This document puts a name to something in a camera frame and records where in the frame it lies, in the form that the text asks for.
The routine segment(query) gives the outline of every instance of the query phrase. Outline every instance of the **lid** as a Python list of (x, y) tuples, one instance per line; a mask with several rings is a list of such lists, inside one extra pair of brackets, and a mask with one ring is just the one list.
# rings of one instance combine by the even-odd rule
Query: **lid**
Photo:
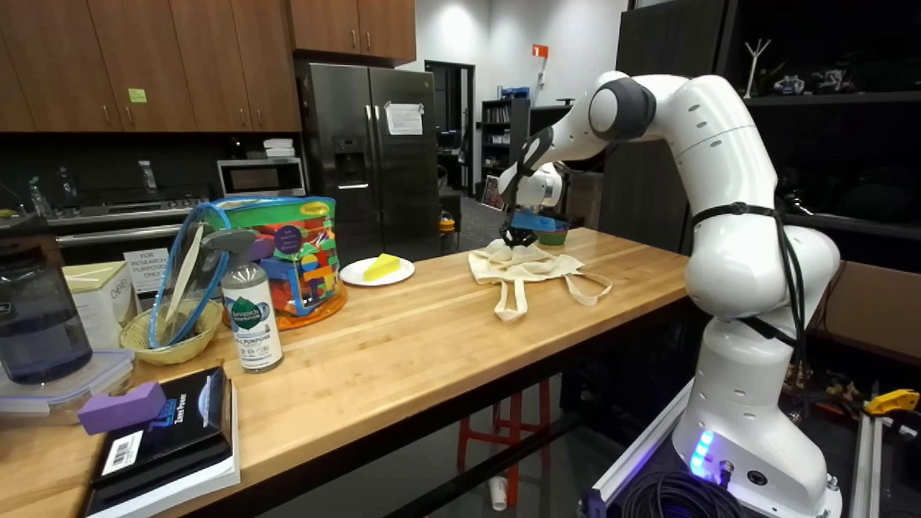
[(111, 395), (134, 372), (131, 350), (92, 350), (89, 362), (62, 380), (17, 386), (0, 368), (0, 414), (52, 414), (89, 395)]
[(68, 264), (62, 270), (72, 293), (86, 293), (86, 291), (104, 288), (112, 277), (119, 277), (121, 267), (124, 262), (95, 262), (95, 264)]

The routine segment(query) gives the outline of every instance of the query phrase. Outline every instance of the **paper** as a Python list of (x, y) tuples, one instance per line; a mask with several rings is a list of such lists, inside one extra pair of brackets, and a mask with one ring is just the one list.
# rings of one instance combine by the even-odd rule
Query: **paper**
[(138, 461), (144, 428), (112, 439), (104, 475), (128, 470)]
[(425, 134), (425, 103), (387, 103), (389, 134)]
[(170, 254), (168, 247), (131, 251), (124, 254), (128, 274), (137, 293), (157, 293), (161, 288)]

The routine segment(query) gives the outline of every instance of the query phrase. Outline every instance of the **kitchen cabinet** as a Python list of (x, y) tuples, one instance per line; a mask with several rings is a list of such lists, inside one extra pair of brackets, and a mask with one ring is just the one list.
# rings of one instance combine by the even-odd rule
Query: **kitchen cabinet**
[(416, 61), (416, 0), (357, 0), (357, 6), (366, 55)]
[(0, 37), (36, 129), (121, 127), (86, 0), (0, 0)]
[(360, 55), (357, 0), (292, 0), (295, 47)]
[(128, 133), (197, 129), (173, 9), (165, 0), (89, 0)]
[(299, 133), (288, 0), (233, 0), (255, 133)]
[(292, 22), (304, 52), (416, 61), (416, 0), (292, 0)]
[(30, 103), (24, 86), (13, 70), (7, 44), (0, 37), (0, 133), (32, 129)]
[(232, 0), (173, 0), (197, 129), (252, 129), (252, 100)]

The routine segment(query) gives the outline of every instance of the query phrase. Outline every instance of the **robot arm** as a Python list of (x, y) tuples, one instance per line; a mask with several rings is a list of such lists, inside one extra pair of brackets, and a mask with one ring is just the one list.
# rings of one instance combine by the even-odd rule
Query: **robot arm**
[(535, 227), (532, 186), (551, 162), (587, 159), (614, 142), (662, 139), (676, 162), (695, 254), (689, 293), (711, 313), (695, 395), (671, 442), (701, 478), (731, 465), (730, 488), (764, 516), (839, 516), (842, 491), (825, 452), (779, 408), (804, 324), (830, 288), (842, 254), (774, 212), (779, 173), (740, 96), (718, 75), (675, 77), (604, 73), (593, 91), (532, 134), (505, 169), (511, 245)]

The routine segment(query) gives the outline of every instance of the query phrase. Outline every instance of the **backsplash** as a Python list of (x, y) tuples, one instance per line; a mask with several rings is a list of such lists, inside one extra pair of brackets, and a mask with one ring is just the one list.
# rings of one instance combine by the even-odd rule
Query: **backsplash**
[(82, 204), (119, 202), (141, 192), (138, 162), (150, 162), (161, 192), (213, 198), (216, 162), (259, 149), (268, 134), (3, 134), (0, 139), (0, 208), (16, 204), (10, 191), (30, 208), (30, 179), (40, 176), (50, 204), (65, 202), (59, 169), (68, 168)]

